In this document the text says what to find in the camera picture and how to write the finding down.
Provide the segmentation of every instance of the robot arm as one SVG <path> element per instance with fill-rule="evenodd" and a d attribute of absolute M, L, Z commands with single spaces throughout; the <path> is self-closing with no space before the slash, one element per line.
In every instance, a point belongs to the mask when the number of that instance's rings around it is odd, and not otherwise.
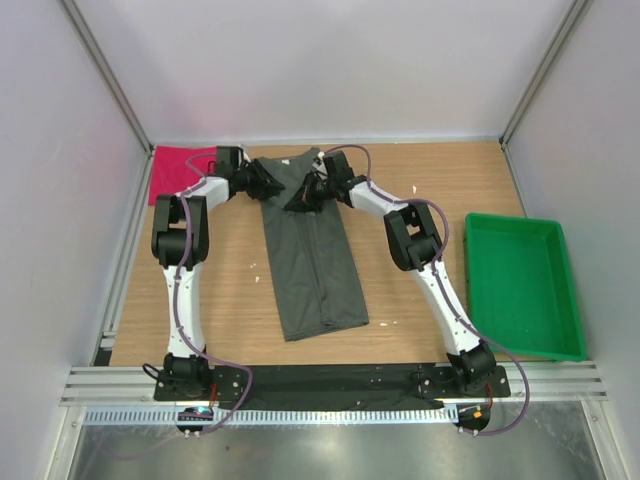
<path fill-rule="evenodd" d="M 191 213 L 192 219 L 195 220 L 195 216 L 199 215 L 198 218 L 198 227 L 194 229 L 198 234 L 203 232 L 207 232 L 206 237 L 208 237 L 208 223 L 207 223 L 207 213 L 213 210 L 215 207 L 220 205 L 221 203 L 229 200 L 229 181 L 226 178 L 221 177 L 207 177 L 204 181 L 204 184 L 193 191 L 185 194 L 187 198 L 187 203 L 190 203 L 189 200 L 191 198 L 198 198 L 200 201 L 204 199 L 204 206 L 200 208 L 193 208 L 190 205 L 189 211 Z M 164 237 L 160 236 L 159 240 L 162 244 L 162 239 Z M 174 289 L 178 288 L 178 316 L 180 318 L 181 325 L 183 327 L 183 332 L 189 338 L 191 343 L 200 351 L 205 350 L 206 345 L 204 341 L 204 336 L 202 334 L 202 327 L 200 324 L 200 273 L 202 272 L 202 262 L 206 259 L 206 254 L 208 253 L 208 238 L 206 240 L 207 248 L 204 254 L 201 254 L 198 258 L 198 262 L 195 263 L 192 268 L 184 268 L 180 272 L 180 282 L 175 281 L 177 263 L 174 261 L 173 264 L 167 265 L 164 267 L 163 265 L 163 274 L 165 277 L 165 281 L 167 283 L 167 289 L 169 293 L 169 305 L 173 306 L 173 301 L 175 296 Z M 180 257 L 184 253 L 184 246 L 182 246 L 182 253 L 180 253 Z M 170 325 L 171 331 L 169 336 L 169 348 L 168 351 L 174 357 L 180 358 L 189 358 L 194 355 L 194 352 L 184 344 L 182 338 L 178 333 L 175 317 L 174 317 L 174 309 L 169 308 L 169 317 L 170 317 Z"/>
<path fill-rule="evenodd" d="M 208 362 L 184 343 L 174 316 L 177 310 L 182 333 L 198 351 L 206 352 L 200 324 L 200 273 L 209 254 L 208 213 L 240 191 L 246 191 L 251 198 L 266 199 L 284 188 L 258 163 L 248 161 L 241 148 L 218 147 L 216 154 L 214 176 L 204 177 L 185 192 L 159 195 L 156 200 L 151 251 L 163 268 L 170 315 L 169 346 L 163 370 L 158 373 L 156 399 L 199 398 L 211 386 Z M 180 197 L 189 208 L 192 244 L 176 281 L 187 246 L 187 231 L 178 225 L 186 218 Z"/>
<path fill-rule="evenodd" d="M 391 238 L 397 238 L 402 235 L 403 230 L 406 231 L 405 222 L 402 213 L 407 210 L 408 214 L 415 214 L 416 211 L 412 211 L 412 207 L 408 207 L 406 203 L 397 203 L 394 204 L 392 202 L 388 202 L 383 200 L 380 196 L 375 195 L 372 191 L 375 189 L 385 196 L 391 198 L 394 201 L 400 201 L 399 198 L 394 197 L 391 194 L 388 194 L 382 190 L 380 190 L 373 182 L 371 182 L 371 188 L 366 183 L 359 183 L 354 188 L 351 189 L 349 195 L 351 197 L 351 202 L 353 204 L 353 208 L 357 210 L 364 210 L 372 214 L 374 217 L 384 220 L 385 226 L 387 227 L 387 236 L 390 238 L 390 247 L 391 249 L 399 250 L 402 248 L 398 244 L 398 242 L 393 242 Z M 418 215 L 414 215 L 415 218 L 410 218 L 412 221 L 417 219 L 421 221 L 420 214 L 424 213 L 424 211 L 419 212 Z M 423 232 L 418 233 L 422 237 L 422 241 L 431 244 L 427 247 L 427 255 L 431 253 L 431 256 L 435 255 L 437 249 L 440 247 L 440 238 L 437 236 L 437 231 L 435 230 L 435 225 L 430 218 L 430 215 L 426 221 L 427 225 L 426 229 L 431 228 L 431 231 L 423 230 Z M 407 235 L 405 240 L 409 240 L 405 242 L 405 244 L 410 247 L 411 238 Z M 392 256 L 398 257 L 401 256 L 397 253 L 394 255 L 392 251 Z M 411 266 L 408 262 L 405 263 L 402 270 L 407 270 L 406 266 Z M 451 282 L 449 281 L 449 277 L 447 276 L 447 272 L 445 270 L 444 262 L 439 260 L 437 262 L 437 269 L 440 275 L 440 279 L 445 286 L 447 291 L 447 296 L 453 302 L 454 307 L 461 315 L 463 315 L 463 319 L 469 322 L 469 319 L 464 313 L 464 308 L 460 304 L 458 300 L 458 296 L 456 295 Z M 419 267 L 412 268 L 409 270 L 411 276 L 416 281 L 423 295 L 426 297 L 429 302 L 429 306 L 433 311 L 436 320 L 438 321 L 438 325 L 440 326 L 440 330 L 442 331 L 442 336 L 444 337 L 444 344 L 447 352 L 451 355 L 460 355 L 460 352 L 468 352 L 476 348 L 480 340 L 478 337 L 469 332 L 464 326 L 457 321 L 453 313 L 451 312 L 449 306 L 447 305 L 440 288 L 438 287 L 438 283 L 434 277 L 433 271 L 431 268 L 422 268 Z"/>

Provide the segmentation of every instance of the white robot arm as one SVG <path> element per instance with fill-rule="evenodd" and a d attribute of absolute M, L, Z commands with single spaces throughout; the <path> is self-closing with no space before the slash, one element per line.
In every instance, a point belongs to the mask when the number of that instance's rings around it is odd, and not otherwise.
<path fill-rule="evenodd" d="M 190 197 L 204 197 L 206 212 L 210 212 L 221 203 L 229 200 L 229 181 L 221 177 L 206 177 L 203 185 L 184 195 Z M 191 269 L 182 269 L 180 272 L 180 282 L 175 282 L 177 265 L 167 265 L 163 268 L 167 289 L 169 291 L 169 317 L 171 332 L 169 336 L 169 353 L 175 357 L 189 358 L 193 351 L 185 345 L 178 333 L 174 318 L 173 299 L 176 298 L 174 289 L 178 288 L 178 316 L 183 327 L 183 332 L 191 343 L 200 351 L 206 347 L 202 326 L 200 324 L 200 272 L 202 262 L 199 262 Z"/>
<path fill-rule="evenodd" d="M 372 191 L 373 189 L 383 193 L 386 197 L 394 201 L 400 201 L 399 198 L 380 190 L 380 188 L 378 188 L 373 182 L 371 182 L 370 185 L 366 182 L 362 182 L 353 187 L 349 192 L 353 208 L 364 210 L 374 217 L 383 220 L 387 214 L 393 211 L 402 210 L 407 206 L 406 203 L 393 203 L 384 200 L 380 196 L 374 194 Z M 446 289 L 447 296 L 453 302 L 456 310 L 463 316 L 463 320 L 470 323 L 469 318 L 466 313 L 464 313 L 464 308 L 458 300 L 458 296 L 449 281 L 449 277 L 442 260 L 438 260 L 437 269 L 440 279 Z M 431 268 L 424 268 L 422 271 L 412 269 L 409 273 L 418 283 L 420 290 L 429 302 L 431 311 L 435 315 L 438 325 L 440 326 L 442 336 L 444 337 L 444 344 L 447 352 L 451 355 L 460 355 L 460 352 L 469 352 L 476 348 L 479 345 L 480 340 L 469 332 L 455 318 L 444 299 Z"/>

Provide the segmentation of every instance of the black mounting plate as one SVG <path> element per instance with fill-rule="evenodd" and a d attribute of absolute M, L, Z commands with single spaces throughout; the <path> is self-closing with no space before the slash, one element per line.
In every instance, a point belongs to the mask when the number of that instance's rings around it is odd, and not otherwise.
<path fill-rule="evenodd" d="M 345 411 L 424 410 L 441 408 L 438 399 L 486 398 L 487 392 L 463 393 L 455 383 L 451 366 L 433 363 L 382 365 L 261 365 L 251 367 L 253 386 L 245 410 Z M 247 374 L 216 366 L 213 379 L 222 408 L 231 408 L 247 384 Z M 504 367 L 489 378 L 494 398 L 509 397 L 511 390 Z M 167 398 L 156 387 L 158 401 Z M 200 400 L 209 400 L 210 391 Z"/>

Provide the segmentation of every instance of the metal frame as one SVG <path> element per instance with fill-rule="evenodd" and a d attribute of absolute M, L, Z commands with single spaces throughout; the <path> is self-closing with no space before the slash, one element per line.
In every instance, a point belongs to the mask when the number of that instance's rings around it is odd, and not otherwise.
<path fill-rule="evenodd" d="M 500 365 L 505 367 L 513 393 L 509 398 L 496 398 L 495 401 L 522 402 L 524 385 L 520 373 L 512 363 Z M 594 362 L 524 362 L 523 365 L 531 386 L 531 401 L 607 400 Z M 62 392 L 60 405 L 70 407 L 172 404 L 155 402 L 154 388 L 155 381 L 142 372 L 140 367 L 75 367 L 71 370 Z M 473 404 L 477 403 L 477 399 L 450 398 L 444 402 Z"/>
<path fill-rule="evenodd" d="M 137 196 L 133 202 L 131 213 L 119 251 L 117 268 L 109 291 L 107 303 L 103 312 L 103 324 L 100 338 L 96 345 L 96 354 L 108 355 L 115 341 L 115 334 L 119 325 L 120 314 L 128 287 L 132 270 L 132 259 L 137 251 L 140 232 L 144 223 L 146 211 L 146 194 L 148 191 L 151 165 L 153 161 L 153 146 L 146 136 L 133 108 L 124 94 L 115 74 L 111 70 L 104 54 L 102 53 L 95 37 L 80 12 L 76 0 L 58 0 L 61 8 L 67 15 L 73 29 L 76 31 L 81 43 L 98 73 L 105 82 L 106 88 L 112 94 L 114 101 L 127 120 L 132 132 L 149 154 L 148 162 L 144 167 Z M 543 59 L 535 74 L 525 89 L 505 132 L 498 139 L 504 151 L 507 164 L 511 169 L 509 142 L 513 138 L 520 122 L 526 115 L 537 93 L 542 88 L 554 65 L 557 63 L 571 35 L 579 25 L 588 10 L 592 0 L 574 0 L 567 10 L 562 22 L 554 35 Z M 495 140 L 495 137 L 482 138 Z M 407 142 L 422 139 L 377 139 L 386 142 Z M 434 137 L 429 141 L 463 140 L 457 137 Z M 518 192 L 518 197 L 525 211 L 523 199 L 520 197 L 521 189 L 515 172 L 511 174 Z M 523 382 L 519 372 L 512 364 L 501 364 L 506 368 L 513 396 L 505 399 L 495 399 L 496 402 L 522 402 Z M 530 379 L 531 400 L 535 402 L 549 401 L 582 401 L 585 415 L 589 422 L 591 434 L 600 456 L 603 468 L 608 478 L 628 478 L 624 469 L 624 462 L 620 452 L 615 448 L 616 437 L 610 423 L 610 404 L 605 388 L 594 362 L 569 363 L 569 362 L 525 362 L 525 370 Z M 51 458 L 50 467 L 46 478 L 67 478 L 73 456 L 80 437 L 82 422 L 87 409 L 122 406 L 125 408 L 169 407 L 178 404 L 158 403 L 153 400 L 154 381 L 147 377 L 138 367 L 78 367 L 73 368 L 67 380 L 60 403 L 61 424 L 59 428 L 58 442 Z M 447 404 L 474 403 L 473 399 L 459 398 L 447 399 Z"/>
<path fill-rule="evenodd" d="M 87 426 L 192 426 L 201 425 L 199 420 L 185 420 L 180 417 L 184 406 L 157 405 L 149 407 L 88 407 L 84 424 Z M 226 411 L 213 409 L 211 423 L 224 418 Z M 386 412 L 342 411 L 342 412 L 298 412 L 269 410 L 239 410 L 229 418 L 228 427 L 281 427 L 318 425 L 390 425 L 458 423 L 458 409 L 454 404 L 437 410 L 397 410 Z"/>
<path fill-rule="evenodd" d="M 86 413 L 85 407 L 60 407 L 60 410 L 64 420 L 60 427 L 58 442 L 48 471 L 44 477 L 48 480 L 61 480 L 69 476 Z"/>
<path fill-rule="evenodd" d="M 500 144 L 502 146 L 508 145 L 513 138 L 513 134 L 531 106 L 531 102 L 536 97 L 540 88 L 553 70 L 553 67 L 569 43 L 569 39 L 575 32 L 576 28 L 578 28 L 578 25 L 584 18 L 587 10 L 589 10 L 589 6 L 592 2 L 593 0 L 574 0 L 569 7 L 569 10 L 565 14 L 558 30 L 551 40 L 549 47 L 547 47 L 547 50 L 542 56 L 540 65 L 538 65 L 538 68 L 529 81 L 529 85 L 527 85 L 527 88 L 520 98 L 515 111 L 511 115 L 504 134 L 500 137 Z"/>
<path fill-rule="evenodd" d="M 625 480 L 632 478 L 620 452 L 619 443 L 611 422 L 609 402 L 583 401 L 582 409 L 593 438 L 602 469 L 607 478 Z"/>
<path fill-rule="evenodd" d="M 107 363 L 111 357 L 111 351 L 115 344 L 115 337 L 120 325 L 120 315 L 124 306 L 129 279 L 133 270 L 133 260 L 138 251 L 140 234 L 144 225 L 144 217 L 147 211 L 147 193 L 151 182 L 151 167 L 153 165 L 152 153 L 147 157 L 147 162 L 142 170 L 137 194 L 134 198 L 129 215 L 129 221 L 122 244 L 118 252 L 116 270 L 111 281 L 107 302 L 102 313 L 102 328 L 94 349 L 92 365 Z"/>
<path fill-rule="evenodd" d="M 149 141 L 147 134 L 144 132 L 136 113 L 131 107 L 127 96 L 124 94 L 118 79 L 111 70 L 102 50 L 98 46 L 98 42 L 93 36 L 93 33 L 91 32 L 89 25 L 87 25 L 87 22 L 84 19 L 82 12 L 80 12 L 75 0 L 58 0 L 58 3 L 67 15 L 69 23 L 78 35 L 80 43 L 84 46 L 87 55 L 93 61 L 100 77 L 104 80 L 107 90 L 109 90 L 116 102 L 116 105 L 120 108 L 120 111 L 129 123 L 133 134 L 140 142 L 140 145 L 142 145 L 144 151 L 151 153 L 151 142 Z"/>
<path fill-rule="evenodd" d="M 357 143 L 357 144 L 403 144 L 403 143 L 469 143 L 469 142 L 499 142 L 501 136 L 496 135 L 411 135 L 411 136 L 391 136 L 391 137 L 327 137 L 327 138 L 295 138 L 287 140 L 272 140 L 268 138 L 245 140 L 240 146 L 246 147 L 268 147 L 268 146 L 281 146 L 281 145 L 302 145 L 308 147 L 309 145 L 341 145 L 343 143 Z M 222 139 L 217 142 L 218 145 L 237 144 L 236 140 Z M 185 147 L 185 148 L 206 148 L 211 146 L 211 141 L 193 141 L 193 142 L 178 142 L 172 143 L 172 145 Z"/>

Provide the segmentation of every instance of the metal surface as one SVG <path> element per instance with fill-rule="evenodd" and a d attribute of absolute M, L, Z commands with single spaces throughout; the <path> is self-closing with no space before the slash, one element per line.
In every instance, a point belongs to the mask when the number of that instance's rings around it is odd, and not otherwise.
<path fill-rule="evenodd" d="M 58 0 L 58 2 L 67 14 L 67 18 L 69 19 L 73 29 L 78 34 L 80 41 L 84 45 L 87 55 L 89 55 L 96 66 L 98 73 L 104 80 L 107 89 L 118 104 L 118 107 L 120 107 L 122 114 L 129 123 L 131 130 L 133 130 L 134 135 L 138 138 L 142 148 L 144 148 L 147 153 L 151 153 L 151 142 L 149 142 L 147 135 L 144 133 L 144 129 L 142 128 L 138 117 L 133 111 L 133 108 L 131 108 L 126 95 L 120 87 L 120 83 L 113 74 L 111 67 L 109 67 L 109 63 L 98 46 L 98 43 L 91 33 L 91 30 L 82 16 L 75 0 Z"/>
<path fill-rule="evenodd" d="M 593 0 L 574 0 L 571 7 L 569 7 L 569 10 L 564 16 L 556 34 L 553 37 L 553 40 L 551 40 L 547 51 L 543 55 L 540 65 L 536 69 L 536 72 L 533 74 L 533 77 L 529 81 L 529 85 L 527 85 L 524 94 L 520 98 L 518 106 L 511 115 L 511 119 L 507 124 L 507 128 L 505 129 L 504 134 L 500 138 L 500 143 L 503 146 L 509 145 L 511 138 L 518 128 L 520 121 L 526 114 L 529 105 L 540 90 L 540 87 L 542 87 L 549 73 L 551 73 L 551 71 L 553 70 L 554 65 L 556 64 L 558 58 L 560 58 L 560 55 L 564 51 L 564 48 L 571 38 L 571 35 L 580 24 L 580 21 L 589 9 L 592 1 Z"/>
<path fill-rule="evenodd" d="M 496 402 L 521 402 L 524 384 L 511 363 L 505 367 L 512 396 Z M 531 385 L 532 401 L 606 400 L 606 392 L 593 362 L 523 362 Z M 76 367 L 71 370 L 60 404 L 136 405 L 153 401 L 155 382 L 139 367 Z M 446 403 L 474 403 L 469 398 Z"/>
<path fill-rule="evenodd" d="M 605 404 L 601 402 L 582 402 L 582 408 L 606 477 L 616 480 L 630 478 L 625 468 L 618 442 L 611 430 Z"/>
<path fill-rule="evenodd" d="M 494 406 L 490 428 L 519 408 Z M 605 478 L 579 402 L 532 404 L 516 430 L 482 439 L 451 425 L 226 428 L 188 440 L 175 427 L 82 430 L 71 479 Z M 163 440 L 134 461 L 105 454 L 136 455 Z"/>
<path fill-rule="evenodd" d="M 140 184 L 136 190 L 138 193 L 135 197 L 127 230 L 123 243 L 118 253 L 118 262 L 116 271 L 111 282 L 111 288 L 107 297 L 107 303 L 102 316 L 101 336 L 98 339 L 96 349 L 94 351 L 93 360 L 95 362 L 99 350 L 111 351 L 115 343 L 115 335 L 120 323 L 120 314 L 124 305 L 124 300 L 129 283 L 129 277 L 133 270 L 133 260 L 138 251 L 138 242 L 140 233 L 144 224 L 144 214 L 147 208 L 147 194 L 149 192 L 149 183 L 151 182 L 151 167 L 153 165 L 153 153 L 149 157 L 147 164 L 142 172 Z"/>
<path fill-rule="evenodd" d="M 184 406 L 159 405 L 154 407 L 90 407 L 84 419 L 85 425 L 201 425 L 217 423 L 228 410 L 215 409 L 213 419 L 180 420 Z M 415 423 L 457 423 L 458 410 L 447 405 L 439 410 L 409 410 L 398 412 L 270 412 L 240 410 L 227 421 L 230 427 L 250 426 L 308 426 L 308 425 L 389 425 Z"/>
<path fill-rule="evenodd" d="M 73 456 L 78 446 L 82 420 L 85 416 L 84 407 L 64 408 L 64 421 L 58 437 L 58 443 L 53 453 L 49 472 L 45 478 L 57 480 L 67 478 L 71 470 Z"/>

